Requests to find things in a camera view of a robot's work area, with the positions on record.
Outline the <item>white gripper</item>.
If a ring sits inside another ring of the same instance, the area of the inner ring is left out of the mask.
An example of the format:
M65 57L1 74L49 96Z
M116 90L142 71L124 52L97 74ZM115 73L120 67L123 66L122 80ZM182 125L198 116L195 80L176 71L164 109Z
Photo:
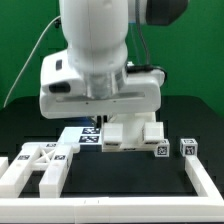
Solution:
M123 87L107 98L91 98L86 92L74 96L40 90L40 110L48 119L156 112L161 106L164 81L165 72L160 69L129 74Z

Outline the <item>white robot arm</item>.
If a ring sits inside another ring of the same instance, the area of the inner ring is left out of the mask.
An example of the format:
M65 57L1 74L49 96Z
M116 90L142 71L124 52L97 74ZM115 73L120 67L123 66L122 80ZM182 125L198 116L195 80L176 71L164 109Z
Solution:
M189 0L59 0L68 47L44 58L40 111L48 119L155 112L166 73L129 66L128 25L167 26Z

